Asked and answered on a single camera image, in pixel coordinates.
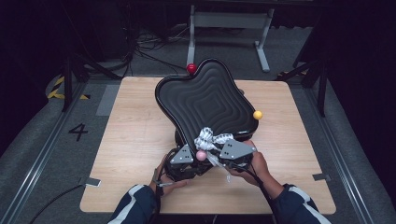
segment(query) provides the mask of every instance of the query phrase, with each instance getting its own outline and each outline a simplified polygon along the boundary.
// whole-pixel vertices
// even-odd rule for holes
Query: wooden table
[[[157,106],[158,77],[126,77],[120,85],[99,147],[91,177],[102,180],[99,188],[86,188],[84,212],[113,212],[122,195],[134,184],[148,184],[155,167],[175,146],[175,127]],[[252,140],[267,159],[280,183],[292,183],[307,192],[322,214],[335,212],[332,195],[318,160],[284,82],[236,80],[239,89],[263,118]],[[270,214],[259,188],[242,178],[226,180],[216,167],[162,199],[163,214]]]

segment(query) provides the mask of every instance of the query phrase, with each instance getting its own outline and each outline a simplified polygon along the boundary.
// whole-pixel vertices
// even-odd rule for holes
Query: yellow ball
[[[254,111],[253,118],[254,119],[261,119],[262,118],[262,112],[260,110]]]

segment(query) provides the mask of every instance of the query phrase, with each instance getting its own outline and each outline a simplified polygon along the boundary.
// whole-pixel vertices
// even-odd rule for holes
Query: black sleeve
[[[148,223],[155,207],[152,189],[145,185],[135,185],[121,198],[108,224]]]
[[[274,200],[275,213],[282,224],[319,224],[330,221],[318,212],[314,201],[301,189],[285,185],[285,189]]]

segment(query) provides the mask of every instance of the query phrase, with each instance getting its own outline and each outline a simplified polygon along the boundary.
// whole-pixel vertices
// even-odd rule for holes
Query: person's arm
[[[252,141],[245,142],[253,147]],[[250,172],[262,181],[263,187],[268,192],[271,202],[275,206],[277,219],[281,224],[314,224],[330,223],[321,213],[318,212],[314,201],[302,190],[293,185],[282,186],[270,174],[267,162],[260,152],[253,153],[253,159],[249,168]],[[259,186],[259,183],[246,172],[238,173],[235,170],[229,170],[231,175],[241,176],[248,183]]]
[[[158,171],[161,170],[164,159],[165,157],[163,157],[163,161],[157,167]],[[163,183],[173,182],[166,174],[161,175],[161,181]],[[163,187],[163,196],[170,194],[174,189],[186,186],[189,181],[181,180],[173,185]],[[108,224],[148,223],[157,206],[155,200],[156,187],[156,183],[151,179],[148,185],[135,185],[129,189],[121,198]]]
[[[152,189],[146,185],[135,185],[121,198],[108,224],[148,223],[155,207]]]
[[[279,220],[285,224],[330,223],[317,209],[314,201],[301,189],[284,185],[285,189],[274,199]]]

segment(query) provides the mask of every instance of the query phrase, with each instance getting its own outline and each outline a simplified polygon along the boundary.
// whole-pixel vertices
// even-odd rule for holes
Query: black tray
[[[255,109],[217,59],[204,60],[191,76],[165,77],[158,83],[155,97],[174,123],[180,147],[189,144],[193,152],[197,151],[194,139],[204,127],[211,128],[214,135],[231,133],[234,139],[244,141],[259,125],[253,118]]]

